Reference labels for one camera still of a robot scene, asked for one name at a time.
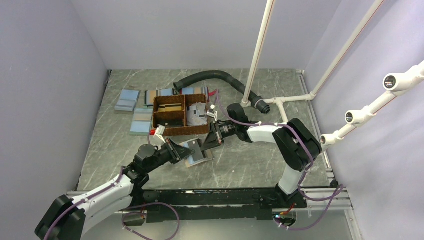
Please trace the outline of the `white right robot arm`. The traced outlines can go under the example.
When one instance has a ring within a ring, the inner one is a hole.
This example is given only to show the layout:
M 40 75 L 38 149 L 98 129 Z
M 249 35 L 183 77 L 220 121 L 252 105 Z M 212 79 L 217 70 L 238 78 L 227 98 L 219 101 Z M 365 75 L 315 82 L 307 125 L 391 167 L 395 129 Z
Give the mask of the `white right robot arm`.
M 295 201 L 307 168 L 322 153 L 321 144 L 298 118 L 272 124 L 250 121 L 238 103 L 229 105 L 227 113 L 229 120 L 210 123 L 201 150 L 217 148 L 225 138 L 234 135 L 246 143 L 276 144 L 286 167 L 277 184 L 275 200 L 280 207 L 289 207 Z

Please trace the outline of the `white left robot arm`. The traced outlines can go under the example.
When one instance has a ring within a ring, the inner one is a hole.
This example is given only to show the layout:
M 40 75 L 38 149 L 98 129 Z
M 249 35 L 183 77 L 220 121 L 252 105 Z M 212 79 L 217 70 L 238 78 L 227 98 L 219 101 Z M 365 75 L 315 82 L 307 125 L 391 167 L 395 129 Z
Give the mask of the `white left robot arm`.
M 35 228 L 41 240 L 79 240 L 91 228 L 117 211 L 137 210 L 144 203 L 143 186 L 150 172 L 166 163 L 177 164 L 195 150 L 181 146 L 169 138 L 160 146 L 144 144 L 133 161 L 107 183 L 84 194 L 54 200 Z

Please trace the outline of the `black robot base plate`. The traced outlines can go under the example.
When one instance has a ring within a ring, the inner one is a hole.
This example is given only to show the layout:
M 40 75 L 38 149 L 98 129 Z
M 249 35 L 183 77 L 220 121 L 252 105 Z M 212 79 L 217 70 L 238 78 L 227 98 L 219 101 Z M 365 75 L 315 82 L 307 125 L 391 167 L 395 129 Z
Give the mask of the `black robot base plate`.
M 276 187 L 145 190 L 125 211 L 143 211 L 148 223 L 175 220 L 256 219 L 308 207 L 301 194 L 284 197 Z

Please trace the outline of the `grey striped credit card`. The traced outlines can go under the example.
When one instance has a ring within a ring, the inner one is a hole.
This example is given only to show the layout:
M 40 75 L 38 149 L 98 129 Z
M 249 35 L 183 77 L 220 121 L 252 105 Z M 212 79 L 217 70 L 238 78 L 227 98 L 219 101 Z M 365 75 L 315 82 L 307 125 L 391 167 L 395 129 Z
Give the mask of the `grey striped credit card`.
M 194 153 L 187 159 L 190 165 L 194 165 L 205 158 L 201 150 L 202 142 L 199 138 L 189 140 L 187 145 L 194 151 Z

